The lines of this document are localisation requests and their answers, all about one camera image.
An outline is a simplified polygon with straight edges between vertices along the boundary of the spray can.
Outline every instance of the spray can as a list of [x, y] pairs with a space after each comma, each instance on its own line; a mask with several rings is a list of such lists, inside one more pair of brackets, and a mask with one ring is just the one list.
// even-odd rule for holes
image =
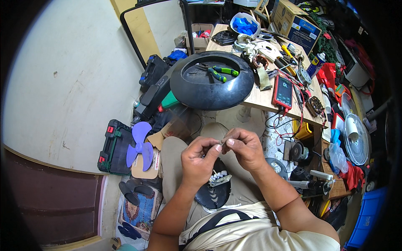
[[322, 65], [325, 63], [325, 53], [317, 54], [313, 61], [311, 62], [310, 66], [307, 68], [308, 75], [313, 78], [318, 71], [321, 69]]

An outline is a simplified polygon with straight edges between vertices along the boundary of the purple fan blade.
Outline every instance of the purple fan blade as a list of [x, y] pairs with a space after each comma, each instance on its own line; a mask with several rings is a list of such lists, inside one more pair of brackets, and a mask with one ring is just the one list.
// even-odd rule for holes
[[145, 121], [139, 122], [133, 126], [131, 131], [135, 143], [144, 143], [147, 133], [152, 129], [152, 126]]
[[144, 160], [144, 165], [142, 166], [142, 171], [149, 169], [152, 163], [152, 157], [154, 155], [154, 148], [151, 143], [144, 143], [142, 146], [142, 158]]
[[137, 157], [137, 154], [138, 152], [135, 150], [135, 148], [132, 147], [131, 145], [128, 145], [126, 155], [126, 164], [128, 168], [130, 168], [131, 165], [133, 164], [135, 158]]

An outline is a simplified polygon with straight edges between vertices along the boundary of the blue plastic crate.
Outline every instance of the blue plastic crate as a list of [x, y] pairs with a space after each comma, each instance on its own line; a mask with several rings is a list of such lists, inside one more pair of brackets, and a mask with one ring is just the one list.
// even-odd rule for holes
[[372, 192], [367, 192], [363, 195], [359, 218], [357, 219], [357, 223], [351, 238], [345, 243], [345, 248], [359, 248], [366, 240], [367, 235], [377, 220], [381, 206], [384, 203], [386, 193], [387, 188], [384, 187]]

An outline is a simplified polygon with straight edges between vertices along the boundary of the slipper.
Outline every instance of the slipper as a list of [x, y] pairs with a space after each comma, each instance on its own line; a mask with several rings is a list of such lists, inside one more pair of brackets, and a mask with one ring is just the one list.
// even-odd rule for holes
[[134, 206], [139, 205], [138, 197], [131, 192], [131, 190], [127, 187], [127, 184], [125, 182], [120, 182], [119, 188], [121, 193], [123, 193], [124, 197], [128, 200], [128, 202], [130, 202]]
[[141, 234], [133, 226], [131, 226], [131, 224], [123, 222], [123, 227], [130, 233], [134, 234], [137, 238], [142, 238]]
[[153, 190], [152, 188], [150, 188], [149, 186], [144, 186], [141, 185], [142, 182], [140, 182], [139, 180], [128, 180], [127, 181], [127, 187], [132, 191], [132, 192], [136, 192], [136, 193], [140, 193], [140, 194], [145, 194], [148, 196], [152, 196]]
[[134, 234], [132, 234], [131, 232], [129, 232], [127, 229], [123, 228], [122, 226], [118, 226], [117, 228], [119, 229], [119, 232], [122, 235], [124, 235], [126, 237], [129, 237], [129, 238], [131, 238], [133, 240], [137, 239], [137, 237]]

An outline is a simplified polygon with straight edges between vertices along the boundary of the pliers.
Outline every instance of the pliers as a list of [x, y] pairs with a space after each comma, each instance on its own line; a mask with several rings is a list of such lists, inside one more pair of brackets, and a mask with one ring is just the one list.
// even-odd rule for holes
[[205, 70], [205, 71], [211, 73], [212, 76], [213, 76], [215, 79], [217, 79], [217, 80], [219, 80], [219, 81], [221, 81], [221, 82], [223, 82], [223, 83], [226, 82], [226, 77], [222, 76], [222, 75], [219, 74], [218, 72], [220, 72], [220, 73], [221, 73], [221, 72], [227, 73], [227, 74], [230, 74], [230, 75], [232, 75], [232, 76], [234, 76], [234, 77], [236, 77], [236, 76], [239, 75], [239, 72], [238, 72], [238, 71], [236, 71], [236, 70], [234, 70], [234, 69], [230, 69], [230, 68], [221, 68], [221, 67], [217, 67], [216, 65], [214, 65], [213, 67], [210, 67], [210, 66], [208, 66], [208, 65], [206, 65], [206, 64], [204, 64], [204, 63], [197, 64], [197, 66], [200, 67], [200, 68], [202, 68], [203, 70]]

